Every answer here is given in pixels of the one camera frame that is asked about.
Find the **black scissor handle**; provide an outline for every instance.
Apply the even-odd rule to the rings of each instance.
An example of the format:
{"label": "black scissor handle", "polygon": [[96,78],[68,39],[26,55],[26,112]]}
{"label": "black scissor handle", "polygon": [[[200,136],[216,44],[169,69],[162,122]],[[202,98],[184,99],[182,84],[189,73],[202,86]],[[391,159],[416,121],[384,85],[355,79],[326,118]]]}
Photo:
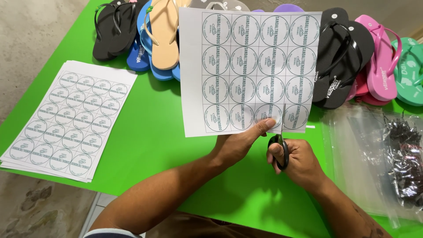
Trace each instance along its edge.
{"label": "black scissor handle", "polygon": [[[269,140],[269,143],[267,144],[267,148],[270,147],[271,144],[273,143],[279,143],[279,136],[275,135],[272,136]],[[288,145],[286,144],[285,141],[282,142],[282,148],[283,148],[283,156],[284,156],[284,163],[283,166],[280,165],[280,163],[278,162],[278,160],[273,156],[273,159],[276,160],[276,165],[280,170],[285,170],[286,167],[288,167],[288,163],[289,163],[289,151],[288,151]]]}

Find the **black flip-flop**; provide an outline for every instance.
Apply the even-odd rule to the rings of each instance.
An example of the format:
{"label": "black flip-flop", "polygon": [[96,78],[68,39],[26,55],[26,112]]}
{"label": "black flip-flop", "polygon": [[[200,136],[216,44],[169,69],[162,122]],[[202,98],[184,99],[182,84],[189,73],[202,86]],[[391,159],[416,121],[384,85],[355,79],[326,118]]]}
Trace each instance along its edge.
{"label": "black flip-flop", "polygon": [[374,52],[374,41],[371,33],[359,22],[349,21],[349,34],[335,57],[345,47],[347,54],[330,72],[330,86],[324,98],[314,105],[323,109],[340,107],[348,97],[351,86],[358,73],[369,62]]}
{"label": "black flip-flop", "polygon": [[334,57],[347,35],[347,31],[341,25],[348,27],[348,13],[344,9],[330,8],[323,11],[317,47],[313,102],[321,101],[326,97],[329,89],[329,73],[339,63],[334,61]]}
{"label": "black flip-flop", "polygon": [[115,12],[120,11],[121,19],[118,19],[117,14],[114,15],[116,34],[108,49],[110,54],[118,56],[129,50],[137,34],[136,19],[146,3],[145,0],[138,0],[136,3],[122,3],[116,7]]}
{"label": "black flip-flop", "polygon": [[[115,35],[115,23],[113,15],[120,0],[114,0],[111,3],[101,4],[96,8],[94,15],[94,26],[96,28],[97,37],[93,47],[93,57],[98,61],[107,61],[116,58],[116,56],[109,53],[109,46]],[[116,18],[119,20],[120,13],[116,13]]]}

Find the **sticker sheet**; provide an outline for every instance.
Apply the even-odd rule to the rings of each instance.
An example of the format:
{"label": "sticker sheet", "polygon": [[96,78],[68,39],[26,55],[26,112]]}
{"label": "sticker sheet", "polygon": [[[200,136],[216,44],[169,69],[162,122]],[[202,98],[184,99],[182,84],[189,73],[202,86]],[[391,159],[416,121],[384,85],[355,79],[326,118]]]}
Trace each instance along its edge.
{"label": "sticker sheet", "polygon": [[266,118],[304,133],[321,12],[179,9],[185,136],[240,133]]}
{"label": "sticker sheet", "polygon": [[1,166],[91,181],[135,79],[133,71],[66,62]]}

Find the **person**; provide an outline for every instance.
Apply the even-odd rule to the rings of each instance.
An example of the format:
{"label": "person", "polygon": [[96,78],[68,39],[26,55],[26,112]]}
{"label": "person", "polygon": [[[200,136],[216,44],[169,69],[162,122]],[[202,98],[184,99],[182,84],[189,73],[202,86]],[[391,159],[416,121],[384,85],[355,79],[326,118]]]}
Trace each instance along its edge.
{"label": "person", "polygon": [[[248,227],[239,225],[222,226],[211,219],[187,213],[174,213],[202,185],[242,160],[254,141],[266,136],[275,123],[274,119],[269,118],[240,134],[217,136],[215,147],[209,154],[139,182],[99,214],[85,237],[129,238],[147,231],[146,238],[282,237],[269,232],[264,235],[263,231],[248,230]],[[284,172],[321,205],[336,237],[391,238],[325,175],[307,141],[285,141],[289,150],[289,166]],[[281,171],[273,156],[283,165],[283,149],[278,143],[268,148],[266,157],[267,163],[272,164],[279,174]],[[194,229],[211,223],[214,224],[211,228]]]}

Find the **brown pants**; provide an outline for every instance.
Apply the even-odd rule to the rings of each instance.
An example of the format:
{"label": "brown pants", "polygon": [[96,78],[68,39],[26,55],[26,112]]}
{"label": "brown pants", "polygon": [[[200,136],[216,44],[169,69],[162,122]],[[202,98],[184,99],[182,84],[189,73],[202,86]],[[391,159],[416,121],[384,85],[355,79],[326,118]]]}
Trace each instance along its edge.
{"label": "brown pants", "polygon": [[251,227],[215,222],[210,218],[174,212],[153,229],[146,238],[287,238]]}

